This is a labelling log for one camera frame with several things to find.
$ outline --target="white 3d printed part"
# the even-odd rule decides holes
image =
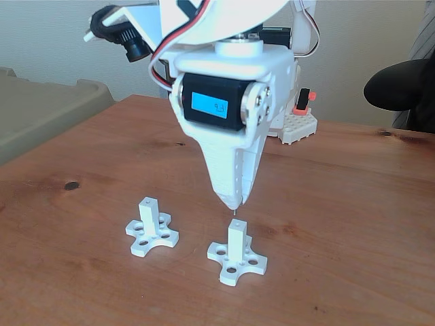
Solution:
[[[139,203],[141,221],[132,220],[125,232],[136,240],[131,245],[131,253],[145,257],[152,248],[167,246],[173,248],[178,242],[178,232],[168,228],[171,216],[158,212],[157,199],[145,197]]]
[[[252,237],[246,235],[245,221],[232,219],[228,228],[228,244],[212,242],[207,250],[207,258],[222,265],[220,281],[235,286],[240,275],[256,273],[264,275],[267,258],[251,250]]]
[[[291,144],[302,138],[315,134],[317,130],[317,119],[309,109],[307,115],[294,115],[289,113],[285,116],[284,127],[278,132],[278,137],[283,144]]]

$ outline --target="wooden tabletop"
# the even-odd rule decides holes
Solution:
[[[146,196],[179,242],[140,258]],[[207,259],[232,218],[168,101],[132,96],[0,168],[0,325],[435,325],[435,136],[269,138],[237,213],[267,271],[236,287]]]

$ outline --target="cross-shaped base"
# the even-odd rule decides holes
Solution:
[[[145,197],[139,203],[141,221],[132,220],[125,232],[136,240],[131,245],[131,253],[145,257],[152,248],[167,246],[173,248],[178,242],[178,232],[168,228],[171,216],[158,212],[157,199]]]
[[[233,219],[228,228],[228,244],[212,242],[207,257],[222,265],[220,281],[235,286],[240,275],[256,273],[264,275],[267,258],[251,250],[252,237],[246,235],[245,221]]]

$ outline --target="beige plastic container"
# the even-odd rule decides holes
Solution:
[[[0,165],[115,103],[105,84],[39,84],[0,67]]]

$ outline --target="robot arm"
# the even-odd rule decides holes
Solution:
[[[133,37],[153,51],[150,75],[171,92],[181,128],[203,151],[213,190],[232,210],[249,198],[269,128],[295,94],[297,57],[313,52],[315,1],[293,0],[292,45],[259,38],[255,28],[287,2],[165,0],[112,8],[101,19],[103,29],[131,23],[120,38],[128,51]],[[154,70],[158,60],[167,62],[173,83]]]

